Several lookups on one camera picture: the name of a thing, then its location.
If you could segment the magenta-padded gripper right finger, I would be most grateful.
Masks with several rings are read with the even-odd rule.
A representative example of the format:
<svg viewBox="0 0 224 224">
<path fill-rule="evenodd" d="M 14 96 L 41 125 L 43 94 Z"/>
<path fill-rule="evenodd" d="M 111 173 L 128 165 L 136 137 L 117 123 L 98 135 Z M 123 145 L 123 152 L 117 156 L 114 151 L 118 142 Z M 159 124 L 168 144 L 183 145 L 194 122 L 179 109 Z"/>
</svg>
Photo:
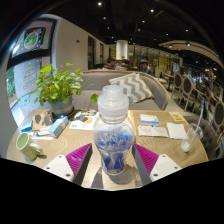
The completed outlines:
<svg viewBox="0 0 224 224">
<path fill-rule="evenodd" d="M 132 155 L 144 185 L 181 170 L 181 167 L 168 155 L 157 155 L 137 144 L 132 146 Z"/>
</svg>

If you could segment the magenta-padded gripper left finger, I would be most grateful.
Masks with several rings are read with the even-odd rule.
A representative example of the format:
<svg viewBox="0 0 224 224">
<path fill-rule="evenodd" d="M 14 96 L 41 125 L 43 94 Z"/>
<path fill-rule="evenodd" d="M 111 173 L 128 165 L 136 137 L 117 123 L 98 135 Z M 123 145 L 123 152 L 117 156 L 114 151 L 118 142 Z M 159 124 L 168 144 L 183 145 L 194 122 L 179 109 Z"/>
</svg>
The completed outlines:
<svg viewBox="0 0 224 224">
<path fill-rule="evenodd" d="M 66 156 L 56 156 L 44 167 L 44 170 L 77 185 L 81 185 L 91 155 L 92 144 L 89 143 Z"/>
</svg>

